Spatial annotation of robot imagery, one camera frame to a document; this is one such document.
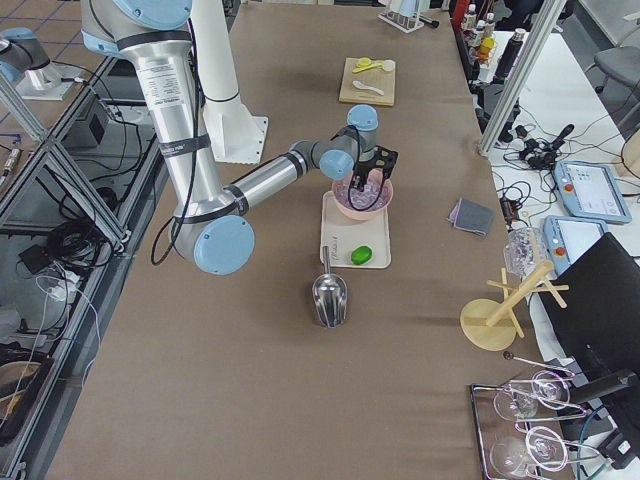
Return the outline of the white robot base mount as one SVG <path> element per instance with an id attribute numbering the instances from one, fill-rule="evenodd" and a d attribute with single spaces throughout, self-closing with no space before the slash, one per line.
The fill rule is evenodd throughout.
<path id="1" fill-rule="evenodd" d="M 267 117 L 253 116 L 236 97 L 226 102 L 207 99 L 203 118 L 217 162 L 250 165 L 260 162 L 269 123 Z"/>

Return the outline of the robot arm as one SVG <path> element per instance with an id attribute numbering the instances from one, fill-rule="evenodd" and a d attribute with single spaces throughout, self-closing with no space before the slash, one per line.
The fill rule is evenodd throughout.
<path id="1" fill-rule="evenodd" d="M 33 31 L 15 27 L 1 31 L 1 74 L 14 83 L 29 70 L 39 70 L 50 63 L 49 55 Z"/>
<path id="2" fill-rule="evenodd" d="M 376 140 L 378 116 L 352 107 L 326 141 L 299 141 L 263 161 L 268 121 L 244 105 L 219 1 L 85 1 L 85 46 L 130 62 L 178 204 L 170 249 L 214 275 L 239 270 L 255 245 L 247 212 L 313 169 L 362 188 L 397 155 Z"/>

